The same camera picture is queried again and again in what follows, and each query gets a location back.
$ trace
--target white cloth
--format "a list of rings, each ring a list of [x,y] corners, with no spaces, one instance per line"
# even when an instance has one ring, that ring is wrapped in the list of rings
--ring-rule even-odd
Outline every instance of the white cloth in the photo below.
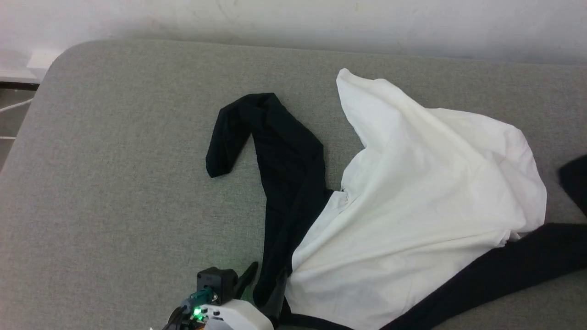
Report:
[[[520,130],[426,109],[347,69],[336,83],[365,149],[293,253],[285,295],[294,314],[379,329],[544,223],[546,188]]]

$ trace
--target floor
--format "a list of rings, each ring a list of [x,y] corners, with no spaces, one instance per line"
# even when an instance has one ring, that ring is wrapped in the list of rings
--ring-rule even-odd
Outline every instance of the floor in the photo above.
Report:
[[[29,105],[21,105],[8,110],[6,107],[33,98],[35,92],[30,90],[0,89],[0,171],[8,157],[8,153],[21,128],[22,121],[26,116]]]

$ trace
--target white cable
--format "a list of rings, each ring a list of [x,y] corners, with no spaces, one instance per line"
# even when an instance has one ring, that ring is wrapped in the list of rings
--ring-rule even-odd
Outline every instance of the white cable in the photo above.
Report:
[[[7,106],[7,107],[3,107],[3,108],[1,108],[1,109],[0,109],[0,113],[4,112],[4,111],[6,111],[6,110],[14,109],[14,108],[16,108],[16,107],[18,107],[18,106],[23,106],[23,105],[25,105],[25,104],[28,104],[28,103],[30,103],[31,101],[33,101],[33,99],[26,100],[26,101],[24,101],[24,102],[20,102],[20,103],[17,103],[17,104],[15,104],[15,105],[11,105],[11,106]]]

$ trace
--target white wall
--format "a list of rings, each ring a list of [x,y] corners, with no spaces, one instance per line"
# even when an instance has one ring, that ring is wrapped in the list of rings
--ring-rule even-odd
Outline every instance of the white wall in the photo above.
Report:
[[[587,1],[0,0],[0,71],[108,38],[587,64]]]

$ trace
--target gray fabric surface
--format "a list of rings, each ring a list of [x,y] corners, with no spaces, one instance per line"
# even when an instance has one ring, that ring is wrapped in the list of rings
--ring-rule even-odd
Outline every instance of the gray fabric surface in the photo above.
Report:
[[[587,153],[587,68],[167,41],[69,49],[41,84],[0,174],[0,328],[158,330],[206,267],[261,260],[264,202],[249,141],[210,179],[218,110],[275,92],[324,143],[328,184],[361,145],[335,79],[385,78],[426,107],[520,128],[547,221],[587,223],[556,170]],[[579,329],[587,272],[476,308],[440,329]]]

